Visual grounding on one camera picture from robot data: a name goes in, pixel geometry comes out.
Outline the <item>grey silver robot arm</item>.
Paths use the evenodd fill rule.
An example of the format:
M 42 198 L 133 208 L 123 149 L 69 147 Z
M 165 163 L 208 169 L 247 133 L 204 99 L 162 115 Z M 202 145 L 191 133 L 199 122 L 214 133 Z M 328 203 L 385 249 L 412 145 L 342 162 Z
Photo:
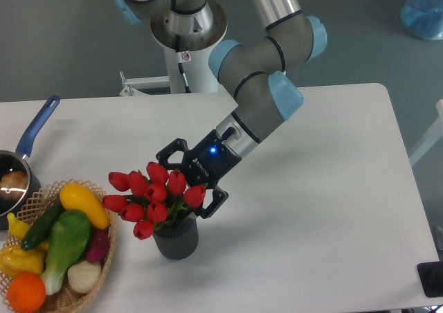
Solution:
M 211 0 L 115 2 L 128 21 L 149 19 L 152 34 L 173 52 L 168 75 L 178 82 L 178 92 L 195 90 L 191 71 L 200 78 L 213 75 L 237 104 L 194 148 L 178 138 L 156 156 L 161 165 L 173 169 L 168 159 L 175 152 L 183 153 L 177 168 L 188 185 L 204 185 L 213 192 L 208 206 L 189 208 L 186 216 L 211 217 L 228 198 L 219 180 L 302 105 L 302 94 L 285 73 L 325 50 L 325 27 L 318 18 L 305 16 L 298 0 L 254 0 L 266 37 L 243 46 L 224 39 L 224 14 Z M 209 51 L 208 63 L 187 69 L 184 54 L 195 50 Z

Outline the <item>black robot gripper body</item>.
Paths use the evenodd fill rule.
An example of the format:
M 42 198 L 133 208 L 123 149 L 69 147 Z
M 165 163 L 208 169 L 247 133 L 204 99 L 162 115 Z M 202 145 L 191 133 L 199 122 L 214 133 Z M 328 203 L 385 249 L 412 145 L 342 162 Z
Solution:
M 194 148 L 184 152 L 182 173 L 189 186 L 207 184 L 208 188 L 214 188 L 242 160 L 224 143 L 234 133 L 233 127 L 229 127 L 221 136 L 213 129 Z

